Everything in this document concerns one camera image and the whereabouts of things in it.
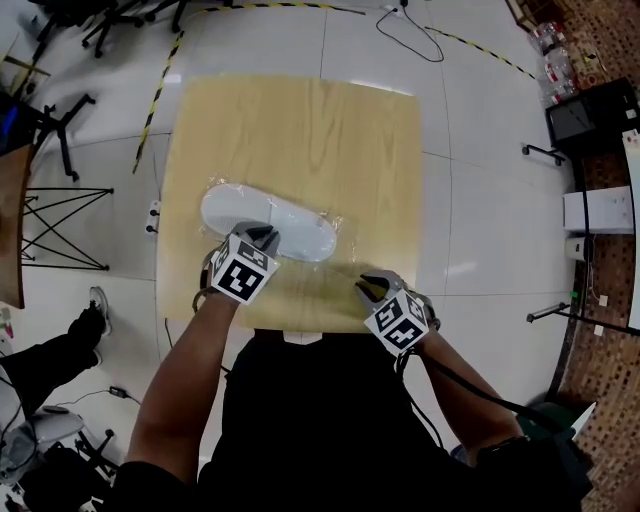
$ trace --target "black pants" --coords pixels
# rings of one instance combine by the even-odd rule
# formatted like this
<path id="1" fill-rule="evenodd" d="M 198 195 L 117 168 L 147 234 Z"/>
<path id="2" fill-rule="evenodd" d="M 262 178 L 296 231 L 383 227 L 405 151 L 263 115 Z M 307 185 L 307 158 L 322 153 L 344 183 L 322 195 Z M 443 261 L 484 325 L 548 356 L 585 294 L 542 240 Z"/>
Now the black pants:
<path id="1" fill-rule="evenodd" d="M 93 349 L 103 330 L 104 318 L 92 305 L 74 320 L 67 334 L 0 359 L 0 365 L 20 396 L 26 417 L 31 416 L 54 389 L 98 363 Z"/>

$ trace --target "glove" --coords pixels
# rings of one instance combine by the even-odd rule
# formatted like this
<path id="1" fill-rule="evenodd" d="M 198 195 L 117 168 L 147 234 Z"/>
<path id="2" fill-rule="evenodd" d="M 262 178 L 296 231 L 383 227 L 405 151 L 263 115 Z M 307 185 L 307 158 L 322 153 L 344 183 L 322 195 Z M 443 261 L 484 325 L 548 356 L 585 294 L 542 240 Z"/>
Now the glove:
<path id="1" fill-rule="evenodd" d="M 241 238 L 248 244 L 252 245 L 259 251 L 270 258 L 275 258 L 280 245 L 280 233 L 276 231 L 272 225 L 259 221 L 238 222 L 231 231 L 234 235 Z M 193 298 L 193 311 L 198 311 L 198 301 L 201 297 L 212 294 L 221 293 L 220 290 L 209 286 L 211 282 L 211 274 L 213 273 L 213 262 L 216 260 L 216 252 L 220 252 L 220 248 L 226 243 L 229 235 L 227 235 L 218 247 L 210 251 L 202 261 L 202 271 L 200 272 L 200 290 Z"/>
<path id="2" fill-rule="evenodd" d="M 429 297 L 409 288 L 407 283 L 395 272 L 391 270 L 372 270 L 360 275 L 360 281 L 356 283 L 356 294 L 365 308 L 367 308 L 369 315 L 380 309 L 400 290 L 405 290 L 423 307 L 429 328 L 439 330 L 440 319 L 436 316 Z"/>

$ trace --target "white box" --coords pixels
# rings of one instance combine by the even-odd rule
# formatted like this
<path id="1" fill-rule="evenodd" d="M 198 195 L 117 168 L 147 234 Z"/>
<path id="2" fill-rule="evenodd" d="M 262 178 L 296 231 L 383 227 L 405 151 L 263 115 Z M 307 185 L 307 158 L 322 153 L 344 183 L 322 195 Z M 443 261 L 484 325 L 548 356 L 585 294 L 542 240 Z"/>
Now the white box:
<path id="1" fill-rule="evenodd" d="M 211 262 L 211 286 L 242 304 L 250 304 L 280 266 L 234 234 L 229 235 Z"/>
<path id="2" fill-rule="evenodd" d="M 429 330 L 423 307 L 405 290 L 389 299 L 364 324 L 394 355 L 411 348 Z"/>
<path id="3" fill-rule="evenodd" d="M 584 232 L 584 199 L 582 192 L 563 196 L 564 229 Z M 633 199 L 630 187 L 603 188 L 587 191 L 589 232 L 633 234 Z"/>

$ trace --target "tabletop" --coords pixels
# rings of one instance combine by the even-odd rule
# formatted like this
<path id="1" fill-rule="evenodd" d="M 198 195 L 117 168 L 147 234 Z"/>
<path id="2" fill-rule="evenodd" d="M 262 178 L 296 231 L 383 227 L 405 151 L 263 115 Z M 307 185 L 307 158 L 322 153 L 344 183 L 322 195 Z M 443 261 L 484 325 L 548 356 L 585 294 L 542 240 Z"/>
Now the tabletop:
<path id="1" fill-rule="evenodd" d="M 158 237 L 159 313 L 189 320 L 203 257 L 216 245 L 202 197 L 227 181 L 326 214 L 333 255 L 279 258 L 239 325 L 296 332 L 362 332 L 357 276 L 390 269 L 415 284 L 422 165 L 418 100 L 317 78 L 197 78 L 185 91 L 167 160 Z"/>
<path id="2" fill-rule="evenodd" d="M 22 210 L 29 178 L 31 145 L 0 157 L 0 301 L 23 309 Z"/>

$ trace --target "yellow and black tape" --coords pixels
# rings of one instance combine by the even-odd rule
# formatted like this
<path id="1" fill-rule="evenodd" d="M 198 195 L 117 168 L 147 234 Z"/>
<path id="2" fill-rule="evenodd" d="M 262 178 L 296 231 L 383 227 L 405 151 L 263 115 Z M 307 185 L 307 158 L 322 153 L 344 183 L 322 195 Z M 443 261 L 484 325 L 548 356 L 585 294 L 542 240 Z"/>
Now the yellow and black tape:
<path id="1" fill-rule="evenodd" d="M 244 4 L 244 5 L 233 5 L 231 7 L 209 7 L 207 9 L 202 9 L 195 14 L 203 14 L 206 12 L 215 12 L 215 11 L 233 11 L 236 9 L 251 9 L 255 7 L 316 7 L 318 9 L 332 9 L 334 11 L 345 11 L 352 12 L 355 14 L 365 13 L 362 11 L 356 11 L 353 9 L 347 9 L 345 7 L 335 7 L 333 5 L 327 4 L 311 4 L 311 3 L 277 3 L 277 4 Z M 175 43 L 173 43 L 173 48 L 171 49 L 171 53 L 169 53 L 169 58 L 167 59 L 167 65 L 164 67 L 164 71 L 160 76 L 160 83 L 158 83 L 158 87 L 156 89 L 156 93 L 153 96 L 153 101 L 151 102 L 151 108 L 149 109 L 149 115 L 147 116 L 147 120 L 144 123 L 144 129 L 142 130 L 142 136 L 140 137 L 140 144 L 138 144 L 138 151 L 136 152 L 136 161 L 133 164 L 133 174 L 138 170 L 138 165 L 140 165 L 140 159 L 142 158 L 142 150 L 144 149 L 145 142 L 147 142 L 147 137 L 149 136 L 149 127 L 151 126 L 151 121 L 153 120 L 153 114 L 156 111 L 156 104 L 158 103 L 158 99 L 160 99 L 160 95 L 162 94 L 162 88 L 164 87 L 164 79 L 171 68 L 171 61 L 173 57 L 178 53 L 178 49 L 180 48 L 180 43 L 182 43 L 182 38 L 184 37 L 184 30 L 178 34 L 176 37 Z"/>
<path id="2" fill-rule="evenodd" d="M 176 53 L 178 53 L 178 48 L 180 48 L 180 43 L 182 42 L 183 37 L 184 30 L 178 34 L 178 37 L 176 37 L 176 41 L 175 43 L 173 43 L 173 48 L 171 48 L 171 53 L 169 53 L 169 58 L 167 59 L 167 65 L 164 67 L 164 71 L 162 71 L 162 75 L 160 76 L 160 83 L 158 84 L 156 93 L 153 96 L 151 109 L 149 110 L 149 115 L 147 116 L 147 120 L 144 123 L 144 129 L 142 130 L 142 136 L 140 137 L 140 144 L 138 144 L 136 162 L 133 165 L 133 174 L 135 174 L 138 170 L 138 165 L 140 164 L 140 159 L 142 158 L 142 150 L 144 148 L 144 143 L 147 142 L 147 137 L 149 136 L 149 127 L 151 126 L 151 120 L 153 119 L 153 114 L 156 111 L 156 104 L 160 99 L 160 94 L 162 94 L 162 88 L 164 87 L 164 78 L 167 76 L 169 69 L 171 69 L 171 61 L 173 60 L 173 57 L 175 57 Z"/>
<path id="3" fill-rule="evenodd" d="M 215 12 L 215 11 L 233 11 L 236 9 L 252 9 L 254 7 L 316 7 L 318 9 L 332 9 L 334 11 L 345 11 L 345 12 L 353 12 L 355 14 L 365 13 L 362 11 L 356 11 L 354 9 L 347 9 L 346 7 L 336 7 L 335 5 L 327 5 L 327 4 L 310 4 L 310 3 L 291 3 L 291 2 L 280 2 L 273 4 L 244 4 L 244 5 L 232 5 L 230 7 L 209 7 L 207 9 L 202 9 L 200 12 Z"/>
<path id="4" fill-rule="evenodd" d="M 454 34 L 447 34 L 446 32 L 443 32 L 442 30 L 438 30 L 437 28 L 433 28 L 433 27 L 424 27 L 424 28 L 426 28 L 427 30 L 433 30 L 434 32 L 437 32 L 438 34 L 441 34 L 441 35 L 446 36 L 446 37 L 450 37 L 451 39 L 455 39 L 456 41 L 460 41 L 461 43 L 464 43 L 464 44 L 466 44 L 468 46 L 473 46 L 474 48 L 480 50 L 481 52 L 488 53 L 489 55 L 491 55 L 492 57 L 495 57 L 499 61 L 502 61 L 505 64 L 509 64 L 509 66 L 511 66 L 512 68 L 516 68 L 518 71 L 520 71 L 520 73 L 523 73 L 523 74 L 527 75 L 529 78 L 533 78 L 534 80 L 536 79 L 536 77 L 533 76 L 533 74 L 529 73 L 528 71 L 525 71 L 520 66 L 515 65 L 509 59 L 505 59 L 504 57 L 501 57 L 497 53 L 494 53 L 491 50 L 487 50 L 486 48 L 483 48 L 482 46 L 480 46 L 479 44 L 474 43 L 473 41 L 466 41 L 465 39 L 462 39 L 461 37 L 458 37 L 458 36 L 456 36 Z"/>

